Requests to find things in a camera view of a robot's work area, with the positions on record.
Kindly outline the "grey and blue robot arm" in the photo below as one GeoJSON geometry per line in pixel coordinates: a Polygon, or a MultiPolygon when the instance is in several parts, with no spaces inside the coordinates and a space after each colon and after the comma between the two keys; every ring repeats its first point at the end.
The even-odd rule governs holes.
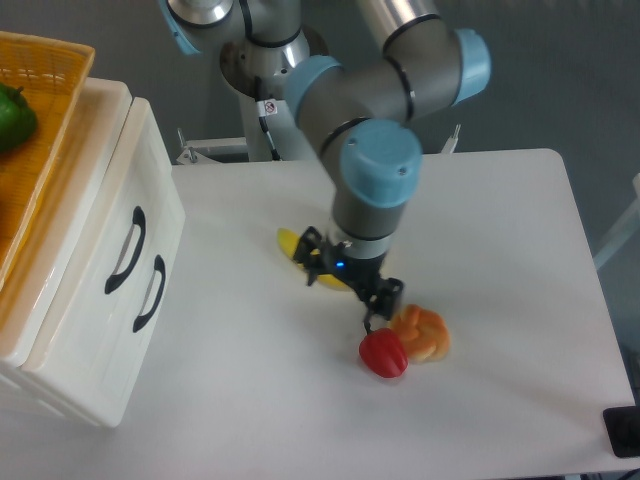
{"type": "Polygon", "coordinates": [[[315,158],[335,193],[325,231],[306,229],[293,253],[309,282],[331,275],[368,317],[390,320],[403,284],[381,266],[422,162],[413,119],[482,92],[491,76],[484,39],[452,30],[430,1],[358,5],[380,59],[349,72],[306,26],[297,1],[163,1],[181,51],[225,39],[219,68],[241,109],[251,161],[315,158]]]}

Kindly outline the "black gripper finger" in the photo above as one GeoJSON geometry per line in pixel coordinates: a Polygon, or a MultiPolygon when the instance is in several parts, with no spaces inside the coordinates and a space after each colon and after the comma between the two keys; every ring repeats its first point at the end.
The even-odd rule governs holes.
{"type": "Polygon", "coordinates": [[[313,226],[309,226],[300,236],[299,244],[294,253],[294,261],[303,265],[307,275],[307,286],[312,286],[319,275],[327,273],[322,253],[323,245],[321,233],[313,226]]]}
{"type": "Polygon", "coordinates": [[[373,289],[365,298],[366,313],[363,318],[363,326],[367,335],[373,332],[371,320],[381,317],[390,321],[400,307],[404,283],[397,278],[378,278],[373,289]]]}

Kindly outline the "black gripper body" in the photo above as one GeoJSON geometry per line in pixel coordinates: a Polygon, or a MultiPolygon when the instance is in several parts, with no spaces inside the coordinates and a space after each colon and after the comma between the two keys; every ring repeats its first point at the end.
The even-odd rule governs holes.
{"type": "Polygon", "coordinates": [[[352,247],[332,243],[328,237],[321,241],[320,276],[331,276],[351,289],[363,303],[371,303],[379,295],[380,269],[386,257],[382,252],[373,257],[359,258],[350,254],[352,247]]]}

